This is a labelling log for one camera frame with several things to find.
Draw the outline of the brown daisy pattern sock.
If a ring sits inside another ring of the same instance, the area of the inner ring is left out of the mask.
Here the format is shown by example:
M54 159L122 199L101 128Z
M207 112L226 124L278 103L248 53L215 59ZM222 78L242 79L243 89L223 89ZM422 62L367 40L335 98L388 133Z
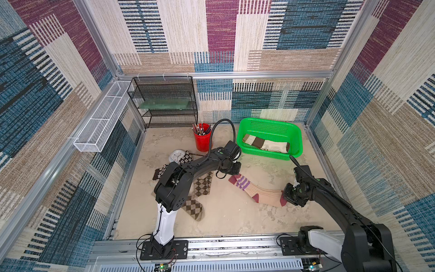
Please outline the brown daisy pattern sock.
M191 154L186 151L185 154L180 157L178 164L185 164L185 163L191 163L193 161L193 158Z

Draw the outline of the brown argyle sock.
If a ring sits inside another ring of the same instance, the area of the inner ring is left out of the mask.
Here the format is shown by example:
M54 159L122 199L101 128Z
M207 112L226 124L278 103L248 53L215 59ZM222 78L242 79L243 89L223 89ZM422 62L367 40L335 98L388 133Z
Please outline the brown argyle sock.
M193 195L195 197L200 197L203 195L208 195L211 190L211 183L213 179L213 172L209 172L203 177L197 179L194 182L194 191Z
M189 195L182 209L195 221L201 221L204 215L203 205L193 196Z

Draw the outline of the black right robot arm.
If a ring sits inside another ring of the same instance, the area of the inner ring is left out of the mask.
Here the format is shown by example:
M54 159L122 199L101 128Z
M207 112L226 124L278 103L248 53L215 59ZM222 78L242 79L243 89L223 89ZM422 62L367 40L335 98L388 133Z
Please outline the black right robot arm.
M318 226L301 227L296 245L308 253L319 251L333 256L348 272L402 271L395 258L391 231L357 212L325 179L316 179L307 165L290 156L295 164L296 185L287 184L284 199L303 207L309 201L321 205L344 233L339 238Z

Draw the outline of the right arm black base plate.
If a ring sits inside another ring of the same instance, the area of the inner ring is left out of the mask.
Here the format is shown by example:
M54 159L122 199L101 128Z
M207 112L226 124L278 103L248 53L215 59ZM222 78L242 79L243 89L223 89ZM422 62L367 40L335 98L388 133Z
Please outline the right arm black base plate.
M299 239L293 236L277 237L277 244L282 251L283 256L299 256L299 255L322 255L323 251L314 248L311 245L300 246Z

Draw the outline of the green plastic basket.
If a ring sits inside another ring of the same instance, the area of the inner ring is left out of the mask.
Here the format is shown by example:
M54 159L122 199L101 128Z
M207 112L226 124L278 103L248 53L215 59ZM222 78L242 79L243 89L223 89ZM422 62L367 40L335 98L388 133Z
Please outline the green plastic basket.
M247 136L258 137L265 143L284 143L286 153L262 150L244 142ZM292 123L245 118L240 121L239 132L237 135L237 144L244 154L258 155L267 158L290 160L292 155L298 158L303 153L302 132L301 129Z

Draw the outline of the red ribbed plastic cup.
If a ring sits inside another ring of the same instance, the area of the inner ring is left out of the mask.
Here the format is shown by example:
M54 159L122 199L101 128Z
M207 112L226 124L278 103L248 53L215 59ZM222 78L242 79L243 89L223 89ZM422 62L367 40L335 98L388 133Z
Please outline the red ribbed plastic cup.
M206 136L197 136L194 134L194 138L196 141L197 150L205 153L208 152L211 140L211 133Z

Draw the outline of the light blue alarm clock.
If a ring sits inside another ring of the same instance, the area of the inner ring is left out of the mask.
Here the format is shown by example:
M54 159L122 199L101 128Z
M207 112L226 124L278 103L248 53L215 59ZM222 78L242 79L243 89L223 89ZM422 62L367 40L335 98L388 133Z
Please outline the light blue alarm clock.
M184 158L186 152L184 150L174 150L174 152L169 156L169 162L180 163L181 159Z

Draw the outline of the aluminium front rail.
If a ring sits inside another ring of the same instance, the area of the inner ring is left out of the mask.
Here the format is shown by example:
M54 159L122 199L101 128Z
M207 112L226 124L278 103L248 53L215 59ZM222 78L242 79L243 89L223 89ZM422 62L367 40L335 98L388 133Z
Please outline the aluminium front rail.
M277 244L282 235L211 236L188 238L184 260L141 261L138 240L97 241L87 272L344 272L333 256L283 256Z

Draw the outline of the brown white striped sock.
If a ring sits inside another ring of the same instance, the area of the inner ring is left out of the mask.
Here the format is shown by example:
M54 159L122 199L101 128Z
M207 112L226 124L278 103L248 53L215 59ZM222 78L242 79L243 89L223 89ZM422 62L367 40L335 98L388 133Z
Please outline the brown white striped sock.
M256 136L246 134L243 139L243 143L255 147L260 150L270 151L275 153L286 154L290 150L290 144L288 142L274 142L265 140Z

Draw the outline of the pens in red cup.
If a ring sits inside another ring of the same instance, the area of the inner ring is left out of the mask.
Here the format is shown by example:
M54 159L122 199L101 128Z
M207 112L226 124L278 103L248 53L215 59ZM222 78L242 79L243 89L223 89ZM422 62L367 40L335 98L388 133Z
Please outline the pens in red cup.
M197 136L206 136L211 133L212 127L209 124L201 122L200 124L192 124L192 130Z

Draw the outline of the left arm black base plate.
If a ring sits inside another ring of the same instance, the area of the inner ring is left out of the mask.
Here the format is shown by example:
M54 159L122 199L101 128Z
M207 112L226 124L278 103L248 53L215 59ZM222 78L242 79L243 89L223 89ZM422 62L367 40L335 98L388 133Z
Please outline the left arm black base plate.
M184 260L187 259L188 249L188 240L171 240L167 245L160 245L156 241L145 241L140 249L139 259L141 261Z

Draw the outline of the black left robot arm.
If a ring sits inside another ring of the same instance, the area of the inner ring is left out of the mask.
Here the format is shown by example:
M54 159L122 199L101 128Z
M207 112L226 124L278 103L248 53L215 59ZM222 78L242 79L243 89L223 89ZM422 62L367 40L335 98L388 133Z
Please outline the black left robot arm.
M157 182L154 193L157 202L156 229L152 233L150 242L152 248L161 254L172 250L174 239L174 224L177 212L188 200L193 181L211 171L218 171L227 175L237 175L241 169L238 158L241 148L236 144L236 130L229 119L219 120L213 126L210 136L222 122L228 122L233 131L233 139L224 147L212 148L209 144L205 157L190 163L178 164L172 162L167 165Z

